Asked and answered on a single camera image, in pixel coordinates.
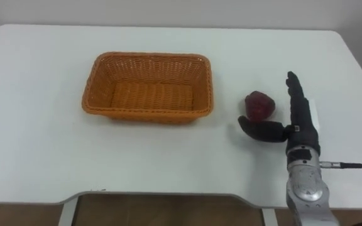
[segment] white tabletop surface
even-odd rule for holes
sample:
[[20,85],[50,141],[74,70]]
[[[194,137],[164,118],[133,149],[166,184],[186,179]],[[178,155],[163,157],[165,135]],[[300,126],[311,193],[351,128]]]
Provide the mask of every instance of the white tabletop surface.
[[[189,126],[113,122],[80,100],[105,51],[210,59],[214,111]],[[362,163],[362,70],[333,31],[0,27],[0,202],[58,203],[90,191],[227,194],[286,207],[285,144],[238,126],[245,95],[267,93],[289,123],[285,79],[317,104],[321,160]],[[322,170],[332,208],[362,208],[362,170]]]

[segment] robotic hand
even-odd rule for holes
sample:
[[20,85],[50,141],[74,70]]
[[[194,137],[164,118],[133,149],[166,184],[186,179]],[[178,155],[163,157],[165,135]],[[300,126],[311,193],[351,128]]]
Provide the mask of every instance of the robotic hand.
[[329,189],[322,181],[319,165],[318,133],[312,124],[309,102],[299,79],[293,72],[286,80],[290,95],[291,125],[280,122],[251,122],[245,116],[239,125],[258,141],[281,143],[287,140],[287,205],[298,226],[337,226],[339,222],[329,209]]

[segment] basket rim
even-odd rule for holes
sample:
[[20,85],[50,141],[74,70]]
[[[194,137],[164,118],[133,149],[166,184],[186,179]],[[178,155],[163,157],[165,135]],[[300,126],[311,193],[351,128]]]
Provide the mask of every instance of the basket rim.
[[[201,110],[168,110],[168,109],[125,109],[117,107],[91,107],[89,105],[89,93],[91,84],[96,76],[96,70],[99,68],[102,63],[102,59],[105,57],[111,56],[132,56],[132,57],[143,57],[143,56],[161,56],[161,57],[191,57],[191,58],[201,58],[206,67],[206,79],[209,79],[211,82],[206,86],[207,93],[209,94],[209,103],[205,109]],[[84,111],[90,114],[99,114],[104,116],[112,116],[113,114],[124,114],[126,113],[129,116],[162,116],[164,114],[173,115],[174,117],[202,117],[207,116],[213,111],[213,88],[212,88],[212,70],[211,63],[206,56],[196,54],[196,53],[148,53],[148,52],[122,52],[122,51],[109,51],[100,54],[92,67],[89,78],[85,86],[84,94],[82,97],[82,108]]]

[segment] wicker basket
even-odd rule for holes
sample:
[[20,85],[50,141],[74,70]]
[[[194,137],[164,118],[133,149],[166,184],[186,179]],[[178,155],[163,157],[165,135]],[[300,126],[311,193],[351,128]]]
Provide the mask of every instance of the wicker basket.
[[103,53],[94,62],[82,107],[120,120],[192,122],[213,109],[211,64],[195,54]]

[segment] red apple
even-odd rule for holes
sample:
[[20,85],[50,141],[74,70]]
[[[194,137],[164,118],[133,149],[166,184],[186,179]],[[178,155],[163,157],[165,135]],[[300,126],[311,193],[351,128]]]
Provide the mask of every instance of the red apple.
[[254,91],[245,97],[245,111],[253,122],[269,118],[275,111],[275,101],[266,94]]

